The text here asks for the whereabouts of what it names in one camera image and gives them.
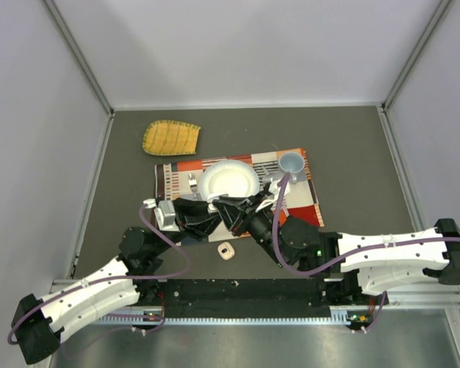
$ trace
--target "gray table surface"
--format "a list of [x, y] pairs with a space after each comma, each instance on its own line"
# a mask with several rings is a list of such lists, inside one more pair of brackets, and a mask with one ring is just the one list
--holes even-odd
[[[202, 127], [194, 156], [150, 156], [145, 129], [158, 119]], [[412, 231], [406, 203], [375, 107], [168, 110], [116, 113], [75, 272], [82, 278], [117, 255], [126, 228], [142, 225], [138, 209], [153, 196], [158, 163], [303, 147], [318, 194], [324, 230], [361, 235]], [[186, 247], [193, 267], [184, 278], [290, 278], [250, 238], [232, 243], [223, 261], [217, 243]], [[184, 260], [172, 249], [158, 274]]]
[[[386, 310], [366, 336], [342, 326], [165, 326], [142, 338], [120, 331], [54, 368], [460, 368], [442, 310]], [[88, 326], [67, 356], [112, 326]]]

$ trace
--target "black mount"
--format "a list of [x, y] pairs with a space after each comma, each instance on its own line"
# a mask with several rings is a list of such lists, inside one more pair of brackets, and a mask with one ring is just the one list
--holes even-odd
[[[443, 237], [460, 238], [460, 229], [452, 218], [441, 218], [436, 224], [436, 232], [443, 234]], [[443, 253], [445, 259], [450, 263], [441, 271], [425, 268], [424, 274], [432, 278], [437, 278], [440, 284], [460, 285], [460, 243], [456, 241], [446, 242], [446, 252]]]
[[[13, 327], [21, 317], [32, 308], [37, 307], [42, 301], [42, 299], [36, 300], [33, 294], [23, 297], [18, 303], [11, 326]], [[44, 318], [43, 313], [38, 310], [15, 332], [15, 338], [27, 364], [40, 362], [60, 347], [60, 335], [63, 328], [54, 333], [49, 327], [49, 323], [50, 321]]]

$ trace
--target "white wall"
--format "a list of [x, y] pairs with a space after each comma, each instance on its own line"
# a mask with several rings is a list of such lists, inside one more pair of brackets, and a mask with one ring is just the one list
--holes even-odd
[[46, 294], [73, 254], [106, 114], [40, 1], [0, 1], [0, 367], [18, 301]]
[[439, 0], [56, 0], [116, 108], [385, 100]]
[[429, 42], [392, 108], [427, 224], [460, 226], [460, 0]]

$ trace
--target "fork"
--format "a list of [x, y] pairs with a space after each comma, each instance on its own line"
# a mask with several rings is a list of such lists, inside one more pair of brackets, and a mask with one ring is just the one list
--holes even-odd
[[196, 181], [196, 174], [191, 172], [188, 174], [188, 179], [189, 179], [189, 187], [191, 188], [192, 192], [192, 197], [194, 198], [195, 201], [198, 200], [198, 182]]

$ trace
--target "cable tie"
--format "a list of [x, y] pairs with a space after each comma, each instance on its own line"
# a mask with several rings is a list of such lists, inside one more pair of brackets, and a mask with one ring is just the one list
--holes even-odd
[[154, 209], [156, 207], [156, 199], [148, 198], [143, 201], [146, 209]]
[[390, 243], [395, 248], [397, 246], [397, 239], [392, 234], [382, 235], [382, 243], [385, 245], [385, 248], [388, 248]]
[[82, 288], [88, 288], [90, 285], [89, 285], [89, 281], [86, 279], [86, 278], [82, 278], [80, 280], [80, 285], [82, 285]]

